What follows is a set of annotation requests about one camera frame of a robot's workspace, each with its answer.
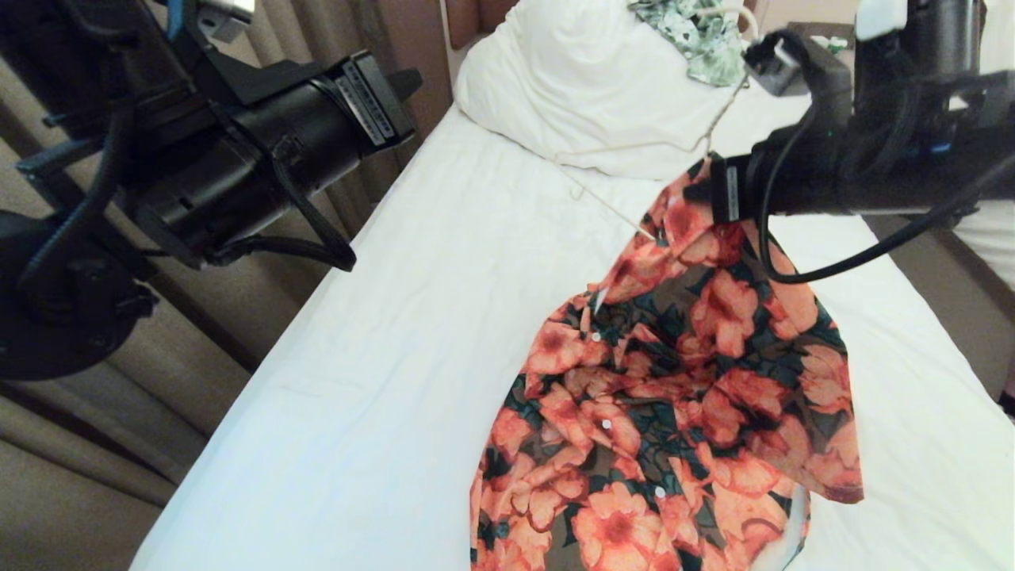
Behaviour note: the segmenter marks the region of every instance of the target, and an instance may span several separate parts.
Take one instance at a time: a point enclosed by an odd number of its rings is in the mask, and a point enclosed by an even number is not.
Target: white bed sheet
[[[635,219],[660,190],[578,175]],[[132,569],[467,569],[493,416],[545,316],[632,231],[570,186],[453,109],[356,239],[355,271],[320,285]],[[805,268],[875,239],[853,217],[772,225]],[[1012,569],[1015,429],[887,258],[814,289],[851,351],[867,499],[816,498],[791,569]]]

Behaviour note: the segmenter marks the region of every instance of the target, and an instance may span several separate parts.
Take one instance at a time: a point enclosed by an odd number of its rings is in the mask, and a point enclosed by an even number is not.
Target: orange flower pattern
[[[470,491],[474,571],[746,571],[799,486],[863,498],[838,330],[752,222],[684,200],[706,170],[537,335]]]

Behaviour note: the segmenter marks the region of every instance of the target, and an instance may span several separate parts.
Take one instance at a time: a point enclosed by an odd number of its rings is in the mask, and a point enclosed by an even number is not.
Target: white pillow
[[[522,0],[469,52],[455,88],[459,106],[550,160],[673,180],[703,152],[674,144],[692,146],[733,87],[687,77],[687,60],[628,2]],[[808,100],[771,97],[756,85],[741,91],[716,148],[748,151],[799,120]]]

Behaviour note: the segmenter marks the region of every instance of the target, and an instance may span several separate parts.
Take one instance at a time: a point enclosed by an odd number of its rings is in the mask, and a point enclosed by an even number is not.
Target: curtain
[[[164,25],[164,8],[150,4]],[[410,101],[419,135],[370,157],[313,202],[352,237],[451,104],[437,0],[266,0],[253,25],[219,48],[252,65],[281,59],[330,65],[369,49],[388,71],[416,67],[424,86]],[[0,209],[31,216],[47,204],[14,163],[64,140],[0,62]],[[70,168],[86,188],[97,160]],[[118,210],[107,217],[154,246]],[[269,235],[316,239],[301,217]],[[155,259],[161,299],[124,347],[80,374],[0,382],[0,569],[126,569],[145,533],[203,450],[252,372],[327,268],[258,254],[193,271]]]

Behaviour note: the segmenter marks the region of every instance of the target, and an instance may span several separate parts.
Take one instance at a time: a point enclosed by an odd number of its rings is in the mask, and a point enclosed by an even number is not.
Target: mattress
[[[661,188],[571,172],[632,219]],[[875,240],[856,217],[772,226],[803,268]],[[321,283],[132,569],[468,569],[493,416],[546,315],[631,232],[452,109],[357,236],[355,271]],[[814,290],[851,350],[867,499],[815,497],[791,569],[1011,569],[1015,429],[887,257]]]

